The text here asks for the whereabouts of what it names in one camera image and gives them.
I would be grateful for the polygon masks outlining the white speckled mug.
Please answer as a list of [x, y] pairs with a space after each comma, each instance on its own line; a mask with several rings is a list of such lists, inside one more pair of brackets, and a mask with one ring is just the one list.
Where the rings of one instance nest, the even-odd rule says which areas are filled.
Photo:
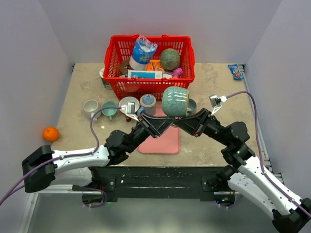
[[96, 122], [97, 119], [102, 115], [102, 112], [99, 111], [100, 109], [101, 106], [96, 100], [88, 100], [83, 105], [84, 116], [88, 119], [92, 119], [94, 116], [93, 122]]

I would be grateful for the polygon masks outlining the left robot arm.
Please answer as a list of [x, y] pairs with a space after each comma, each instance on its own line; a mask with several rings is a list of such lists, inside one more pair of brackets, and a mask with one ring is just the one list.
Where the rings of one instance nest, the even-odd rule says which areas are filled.
[[105, 144], [85, 150], [59, 151], [43, 145], [22, 161], [25, 192], [34, 193], [49, 187], [63, 172], [118, 165], [149, 136], [157, 138], [163, 135], [174, 120], [173, 117], [142, 114], [130, 133], [114, 130]]

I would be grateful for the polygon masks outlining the grey blue mug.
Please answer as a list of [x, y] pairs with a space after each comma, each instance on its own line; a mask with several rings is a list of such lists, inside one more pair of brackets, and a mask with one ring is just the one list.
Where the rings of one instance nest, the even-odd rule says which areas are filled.
[[193, 99], [189, 99], [188, 108], [187, 108], [187, 116], [192, 116], [197, 112], [197, 104]]

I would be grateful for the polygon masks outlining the teal green mug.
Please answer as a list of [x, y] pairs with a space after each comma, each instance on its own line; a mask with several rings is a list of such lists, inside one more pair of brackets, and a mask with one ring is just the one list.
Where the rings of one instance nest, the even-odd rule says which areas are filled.
[[185, 117], [188, 112], [190, 92], [178, 86], [165, 89], [162, 97], [162, 111], [168, 117]]

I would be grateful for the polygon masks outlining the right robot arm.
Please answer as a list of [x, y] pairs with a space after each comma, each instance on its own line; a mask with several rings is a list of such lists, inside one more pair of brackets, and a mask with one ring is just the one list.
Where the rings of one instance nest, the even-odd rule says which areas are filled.
[[311, 200], [301, 198], [279, 181], [247, 146], [250, 138], [243, 122], [222, 126], [207, 109], [174, 119], [190, 135], [205, 134], [225, 145], [221, 153], [227, 166], [216, 179], [219, 189], [229, 188], [253, 202], [280, 233], [297, 233], [311, 219]]

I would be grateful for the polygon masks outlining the light blue tall mug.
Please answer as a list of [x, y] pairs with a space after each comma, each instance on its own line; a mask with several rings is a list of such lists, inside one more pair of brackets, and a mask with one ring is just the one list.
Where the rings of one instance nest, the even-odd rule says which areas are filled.
[[137, 111], [139, 116], [141, 113], [146, 113], [153, 116], [156, 113], [156, 98], [151, 94], [145, 94], [140, 98], [140, 108]]

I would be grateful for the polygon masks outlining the small green mug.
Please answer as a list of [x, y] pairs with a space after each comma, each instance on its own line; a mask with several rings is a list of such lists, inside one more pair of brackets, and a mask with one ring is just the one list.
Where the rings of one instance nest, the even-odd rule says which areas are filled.
[[102, 104], [102, 114], [112, 121], [119, 109], [118, 105], [113, 101], [107, 101]]

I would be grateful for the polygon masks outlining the dark red mug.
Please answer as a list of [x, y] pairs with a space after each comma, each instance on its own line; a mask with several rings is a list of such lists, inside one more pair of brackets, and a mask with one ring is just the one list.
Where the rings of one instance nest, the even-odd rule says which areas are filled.
[[140, 108], [140, 102], [135, 97], [124, 97], [119, 102], [120, 111], [124, 113], [121, 110], [121, 106], [127, 104], [128, 102], [134, 102], [135, 103], [135, 114], [137, 113], [138, 109]]

